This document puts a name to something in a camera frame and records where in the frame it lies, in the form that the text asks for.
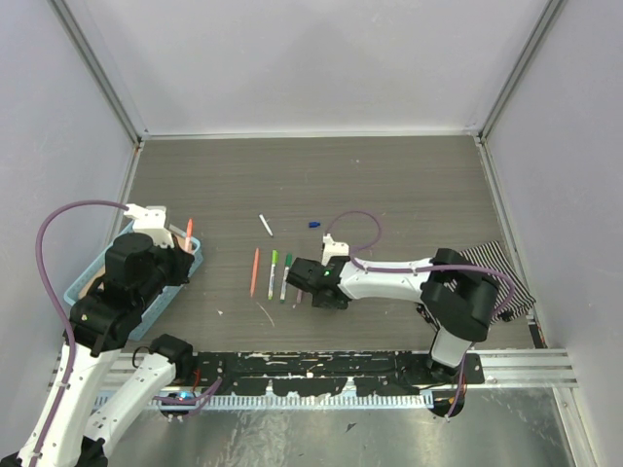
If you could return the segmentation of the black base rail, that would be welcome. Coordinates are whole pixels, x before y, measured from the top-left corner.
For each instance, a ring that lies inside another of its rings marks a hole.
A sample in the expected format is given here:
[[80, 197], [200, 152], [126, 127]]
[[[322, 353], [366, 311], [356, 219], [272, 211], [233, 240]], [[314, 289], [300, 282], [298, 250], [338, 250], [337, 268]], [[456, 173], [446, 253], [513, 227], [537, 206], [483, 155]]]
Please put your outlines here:
[[217, 379], [218, 395], [337, 396], [349, 383], [366, 397], [418, 395], [458, 382], [485, 382], [481, 358], [468, 353], [455, 369], [415, 351], [201, 352], [176, 380], [206, 389]]

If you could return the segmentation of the orange white marker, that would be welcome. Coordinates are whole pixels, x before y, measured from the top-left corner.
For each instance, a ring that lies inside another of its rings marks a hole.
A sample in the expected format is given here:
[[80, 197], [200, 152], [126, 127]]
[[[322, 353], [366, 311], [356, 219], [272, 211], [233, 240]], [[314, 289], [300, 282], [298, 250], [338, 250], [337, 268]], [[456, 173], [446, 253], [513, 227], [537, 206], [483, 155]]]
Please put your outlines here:
[[193, 229], [194, 229], [194, 220], [190, 218], [187, 222], [186, 236], [185, 236], [185, 243], [184, 243], [184, 248], [189, 254], [193, 253], [193, 242], [192, 242]]

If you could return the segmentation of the white marker blue end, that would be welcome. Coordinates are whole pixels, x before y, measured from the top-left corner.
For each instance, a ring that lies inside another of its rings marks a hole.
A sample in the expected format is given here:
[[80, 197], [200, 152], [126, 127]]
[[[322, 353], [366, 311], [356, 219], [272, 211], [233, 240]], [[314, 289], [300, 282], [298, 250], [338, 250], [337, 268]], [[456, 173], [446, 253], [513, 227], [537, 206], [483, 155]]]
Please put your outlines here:
[[262, 225], [263, 225], [264, 229], [266, 230], [267, 234], [268, 234], [270, 237], [274, 237], [273, 230], [271, 229], [271, 227], [270, 227], [270, 225], [269, 225], [269, 223], [268, 223], [267, 219], [265, 218], [265, 216], [264, 216], [262, 213], [260, 213], [260, 214], [258, 215], [258, 218], [259, 218], [260, 222], [262, 223]]

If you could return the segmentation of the light blue plastic basket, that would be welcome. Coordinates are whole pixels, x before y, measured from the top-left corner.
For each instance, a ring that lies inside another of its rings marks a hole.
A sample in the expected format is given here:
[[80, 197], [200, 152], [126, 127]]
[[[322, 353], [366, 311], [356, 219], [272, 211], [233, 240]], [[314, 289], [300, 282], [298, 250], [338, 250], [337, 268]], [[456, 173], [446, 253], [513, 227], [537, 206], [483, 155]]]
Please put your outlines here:
[[[181, 286], [164, 286], [164, 276], [157, 268], [155, 248], [150, 236], [134, 233], [128, 225], [65, 290], [63, 298], [70, 306], [69, 322], [77, 343], [95, 353], [121, 348], [129, 340], [138, 340]], [[192, 253], [194, 273], [202, 258]], [[83, 298], [78, 290], [101, 264], [105, 273]]]

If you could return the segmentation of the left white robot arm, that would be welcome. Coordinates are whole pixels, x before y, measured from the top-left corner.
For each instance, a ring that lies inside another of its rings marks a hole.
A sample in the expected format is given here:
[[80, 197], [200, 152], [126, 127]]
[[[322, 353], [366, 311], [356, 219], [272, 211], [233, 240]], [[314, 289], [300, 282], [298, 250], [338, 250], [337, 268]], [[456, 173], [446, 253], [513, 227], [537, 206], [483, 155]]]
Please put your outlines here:
[[105, 270], [70, 310], [70, 333], [44, 410], [23, 447], [4, 466], [105, 466], [142, 409], [170, 383], [189, 383], [193, 348], [164, 334], [143, 362], [98, 411], [105, 377], [142, 315], [166, 287], [188, 283], [194, 262], [176, 235], [161, 243], [146, 233], [119, 235], [105, 253]]

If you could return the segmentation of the white marker green end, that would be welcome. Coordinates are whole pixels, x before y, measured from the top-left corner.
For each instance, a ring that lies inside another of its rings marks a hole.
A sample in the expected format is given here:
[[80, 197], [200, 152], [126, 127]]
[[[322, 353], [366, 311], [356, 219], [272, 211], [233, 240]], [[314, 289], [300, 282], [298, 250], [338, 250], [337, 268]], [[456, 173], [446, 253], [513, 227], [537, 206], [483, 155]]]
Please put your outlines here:
[[285, 260], [284, 260], [284, 270], [283, 270], [283, 275], [282, 275], [282, 280], [281, 280], [281, 285], [280, 285], [280, 290], [279, 290], [279, 302], [281, 304], [284, 304], [286, 301], [287, 285], [288, 285], [287, 278], [288, 278], [288, 274], [291, 269], [292, 261], [293, 261], [292, 254], [287, 253]]

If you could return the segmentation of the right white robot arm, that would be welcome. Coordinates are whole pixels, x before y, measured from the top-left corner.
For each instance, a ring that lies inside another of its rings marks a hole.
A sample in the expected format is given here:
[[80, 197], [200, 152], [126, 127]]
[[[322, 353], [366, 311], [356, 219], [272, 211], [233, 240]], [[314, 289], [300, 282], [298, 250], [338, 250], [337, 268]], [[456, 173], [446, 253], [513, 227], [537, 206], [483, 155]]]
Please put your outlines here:
[[509, 287], [508, 297], [515, 292], [509, 275], [477, 266], [448, 248], [410, 262], [363, 261], [352, 255], [332, 256], [326, 263], [297, 258], [286, 282], [311, 295], [311, 304], [319, 308], [346, 309], [364, 299], [421, 305], [437, 322], [428, 371], [443, 384], [461, 374], [469, 347], [487, 338], [500, 309], [500, 285]]

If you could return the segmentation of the orange slim pen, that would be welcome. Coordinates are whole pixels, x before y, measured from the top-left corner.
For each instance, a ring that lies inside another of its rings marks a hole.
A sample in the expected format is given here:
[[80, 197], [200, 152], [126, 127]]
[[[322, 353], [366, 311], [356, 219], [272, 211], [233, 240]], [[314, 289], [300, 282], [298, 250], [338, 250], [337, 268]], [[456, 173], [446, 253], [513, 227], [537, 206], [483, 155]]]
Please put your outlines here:
[[251, 280], [250, 280], [250, 286], [249, 286], [249, 296], [251, 298], [253, 298], [255, 295], [259, 266], [260, 266], [260, 248], [257, 247], [254, 252]]

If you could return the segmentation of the white marker lime end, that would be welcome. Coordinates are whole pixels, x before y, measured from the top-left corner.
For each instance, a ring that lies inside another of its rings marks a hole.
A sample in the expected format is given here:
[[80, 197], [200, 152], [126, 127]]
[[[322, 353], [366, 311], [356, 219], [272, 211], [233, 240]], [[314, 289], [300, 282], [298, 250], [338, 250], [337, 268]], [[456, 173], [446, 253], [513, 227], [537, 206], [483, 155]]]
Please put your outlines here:
[[278, 263], [278, 251], [274, 249], [272, 250], [272, 255], [271, 255], [269, 285], [268, 285], [268, 292], [267, 292], [267, 299], [269, 301], [274, 298], [275, 273], [276, 273], [277, 263]]

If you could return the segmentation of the striped black white cloth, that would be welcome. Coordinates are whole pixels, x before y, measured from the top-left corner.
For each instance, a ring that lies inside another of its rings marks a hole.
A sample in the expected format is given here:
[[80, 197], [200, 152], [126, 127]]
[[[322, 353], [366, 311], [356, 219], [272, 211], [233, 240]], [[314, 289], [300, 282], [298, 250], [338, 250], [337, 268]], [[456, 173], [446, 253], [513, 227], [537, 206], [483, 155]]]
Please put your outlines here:
[[466, 341], [484, 341], [493, 324], [524, 316], [535, 305], [496, 240], [462, 251], [440, 248], [421, 270], [427, 318]]

